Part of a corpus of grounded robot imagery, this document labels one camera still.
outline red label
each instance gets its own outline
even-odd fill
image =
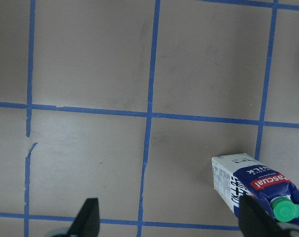
[[[264,189],[265,187],[274,185],[274,184],[280,184],[280,183],[289,183],[291,182],[290,179],[287,179],[283,174],[275,174],[275,175],[271,175],[268,177],[264,177],[261,179],[256,179],[253,180],[250,185],[256,189],[256,190],[260,190],[260,189]]]

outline bottle cap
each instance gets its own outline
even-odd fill
[[[272,202],[274,217],[281,222],[289,222],[299,217],[299,205],[287,197],[278,197]]]

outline black object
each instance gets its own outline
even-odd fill
[[[87,198],[65,235],[54,237],[97,237],[100,230],[98,198]]]
[[[239,198],[239,228],[245,237],[299,237],[299,227],[277,223],[248,195]]]

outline green cap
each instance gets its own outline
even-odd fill
[[[287,197],[278,197],[272,202],[274,217],[281,222],[289,222],[299,217],[299,205]]]

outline grid square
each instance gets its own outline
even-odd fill
[[[299,123],[299,11],[279,10],[265,120]]]
[[[71,222],[30,220],[30,237],[51,237],[66,233]],[[101,224],[98,237],[136,236],[137,226]]]
[[[24,213],[25,110],[0,108],[0,212]]]
[[[164,0],[154,111],[258,119],[271,9]]]
[[[259,160],[299,189],[299,129],[264,127]]]
[[[154,0],[38,0],[33,102],[146,111]]]
[[[146,118],[33,111],[30,213],[76,216],[98,197],[104,219],[135,220]]]
[[[0,101],[26,103],[30,1],[0,0]]]
[[[166,228],[166,227],[143,227],[142,237],[242,237],[240,231],[217,231],[201,229],[183,229],[183,228]]]
[[[290,5],[298,5],[299,6],[299,0],[279,0],[280,4],[290,4]]]
[[[0,217],[0,237],[23,237],[24,220]]]
[[[237,226],[214,190],[211,158],[254,156],[256,134],[254,125],[153,119],[144,221]]]

